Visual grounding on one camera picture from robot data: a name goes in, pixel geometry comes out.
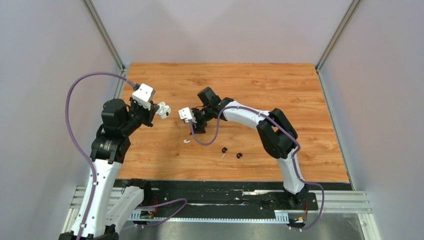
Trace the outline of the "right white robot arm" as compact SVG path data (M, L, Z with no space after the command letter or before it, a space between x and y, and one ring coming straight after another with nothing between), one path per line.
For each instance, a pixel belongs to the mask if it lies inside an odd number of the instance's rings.
M309 188L303 180L297 153L300 144L298 134L285 114L278 108L271 111L258 110L245 106L232 98L221 99L206 87L197 96L201 108L183 108L178 114L184 123L190 125L191 134L196 136L206 132L208 121L235 122L257 131L264 150L276 159L283 176L286 204L298 209L306 201Z

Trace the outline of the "white earbud charging case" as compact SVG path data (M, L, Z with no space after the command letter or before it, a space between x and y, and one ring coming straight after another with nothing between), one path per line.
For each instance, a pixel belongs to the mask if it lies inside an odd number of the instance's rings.
M158 110L156 111L156 114L161 119L166 119L171 114L171 107L167 105L165 102L160 102L158 105Z

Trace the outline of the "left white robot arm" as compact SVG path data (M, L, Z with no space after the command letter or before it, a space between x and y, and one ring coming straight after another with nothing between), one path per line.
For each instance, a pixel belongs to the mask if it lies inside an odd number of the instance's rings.
M73 225L59 235L60 240L117 240L133 210L138 205L146 207L152 203L150 182L135 178L109 207L115 180L131 145L129 136L142 125L152 127L156 112L163 106L163 102L151 102L147 109L136 100L131 99L127 105L118 98L103 104L102 124L91 153L83 154L90 167L89 182Z

